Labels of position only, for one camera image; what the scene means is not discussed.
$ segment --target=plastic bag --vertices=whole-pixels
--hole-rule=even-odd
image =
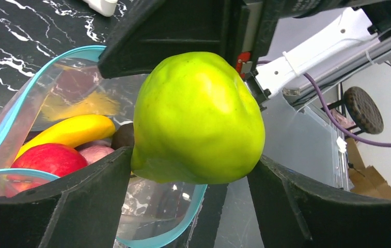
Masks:
[[[0,111],[0,196],[11,197],[26,185],[38,187],[58,178],[9,168],[33,132],[85,114],[105,115],[117,128],[132,120],[147,75],[103,79],[96,64],[104,48],[85,46],[51,60]],[[188,227],[205,190],[206,185],[131,179],[116,238],[129,247],[166,245]]]

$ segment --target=purple cable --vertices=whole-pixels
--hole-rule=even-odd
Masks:
[[[259,61],[257,64],[258,65],[264,65],[264,64],[268,64],[270,61],[268,60],[261,60]],[[327,107],[327,103],[326,101],[324,100],[324,97],[323,97],[323,93],[321,92],[319,86],[317,85],[316,81],[308,74],[308,73],[304,73],[303,74],[305,76],[305,78],[307,78],[309,80],[309,82],[311,82],[312,86],[314,87],[314,89],[316,90],[316,93],[317,93],[317,96],[318,98],[320,99],[320,102],[321,102],[321,105],[323,106],[323,110],[324,112],[327,114],[327,116],[329,117],[329,120],[331,120],[331,122],[341,131],[343,132],[345,135],[351,137],[352,139],[354,140],[357,140],[359,142],[362,142],[362,143],[365,143],[365,144],[368,144],[368,145],[373,145],[373,146],[380,146],[380,147],[391,147],[391,143],[381,143],[381,142],[376,142],[376,141],[370,141],[368,139],[365,139],[365,138],[361,138],[361,137],[358,137],[356,136],[355,134],[349,132],[348,130],[346,130],[345,128],[343,128],[338,122],[337,120],[335,120],[334,116],[331,114],[331,111],[329,110],[329,108]]]

